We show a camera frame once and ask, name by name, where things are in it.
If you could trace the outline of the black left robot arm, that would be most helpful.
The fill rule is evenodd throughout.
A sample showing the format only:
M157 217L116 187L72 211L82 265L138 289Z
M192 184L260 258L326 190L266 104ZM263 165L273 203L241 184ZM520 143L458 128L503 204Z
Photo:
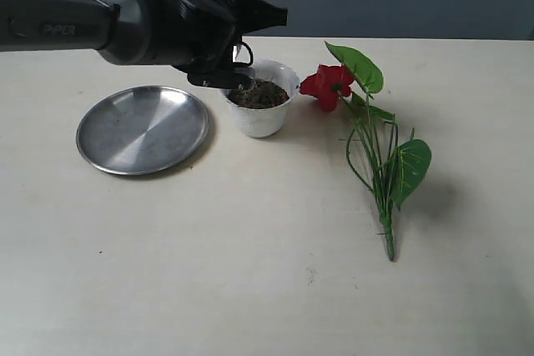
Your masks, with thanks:
M243 36L284 26L287 14L264 0L1 0L1 49L92 49L114 65L235 81Z

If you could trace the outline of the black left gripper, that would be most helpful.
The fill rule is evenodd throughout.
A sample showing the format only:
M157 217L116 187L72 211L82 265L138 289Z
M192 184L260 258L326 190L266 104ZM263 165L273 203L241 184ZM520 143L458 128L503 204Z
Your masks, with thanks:
M171 28L166 63L184 73L239 67L234 46L243 34L287 24L288 9L265 0L166 0Z

